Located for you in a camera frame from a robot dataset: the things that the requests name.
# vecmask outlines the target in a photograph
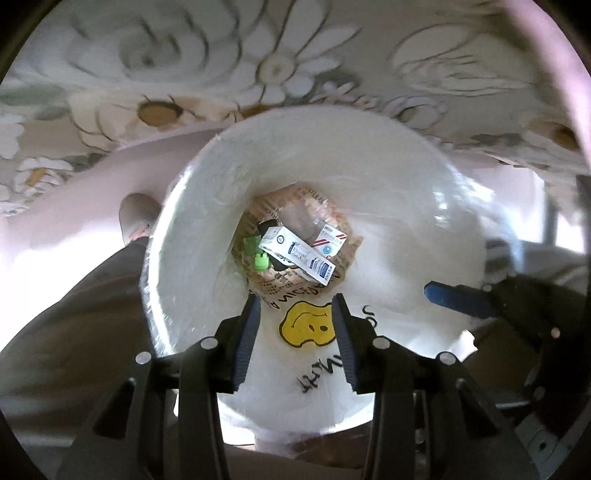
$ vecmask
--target green object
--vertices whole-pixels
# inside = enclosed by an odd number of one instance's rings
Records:
[[[266,272],[270,266],[269,255],[265,252],[255,255],[255,272]]]
[[[254,257],[256,254],[261,254],[263,251],[258,248],[258,244],[261,243],[261,236],[247,236],[244,240],[242,240],[242,245],[244,247],[244,253],[247,257]]]

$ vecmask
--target pant leg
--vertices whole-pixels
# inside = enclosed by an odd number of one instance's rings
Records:
[[[107,259],[0,352],[0,410],[49,478],[100,396],[152,350],[138,286],[146,243]]]

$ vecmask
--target metal rivet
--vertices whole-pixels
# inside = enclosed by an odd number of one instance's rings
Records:
[[[205,337],[201,340],[201,348],[205,350],[212,350],[218,345],[218,341],[215,337]]]
[[[152,360],[150,352],[140,352],[135,356],[135,363],[138,365],[145,365]]]
[[[427,435],[425,434],[425,429],[416,429],[414,431],[414,443],[420,445],[425,442],[427,439]]]
[[[390,340],[388,340],[387,338],[384,338],[384,337],[374,338],[374,341],[371,342],[371,344],[374,347],[379,348],[380,350],[386,350],[386,349],[390,348]]]
[[[439,355],[439,361],[444,365],[453,365],[456,363],[456,356],[450,352],[443,352]]]
[[[534,390],[534,400],[540,401],[546,395],[546,389],[544,387],[538,387]]]

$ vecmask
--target floral fabric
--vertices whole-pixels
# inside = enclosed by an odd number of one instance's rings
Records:
[[[495,1],[63,0],[0,85],[0,215],[117,148],[312,103],[531,168],[572,219],[588,168],[530,51]]]

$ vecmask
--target yellow cartoon sticker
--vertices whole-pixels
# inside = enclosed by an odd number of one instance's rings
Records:
[[[330,303],[322,307],[306,301],[294,303],[279,325],[281,338],[296,348],[307,342],[328,345],[335,339],[330,306]]]

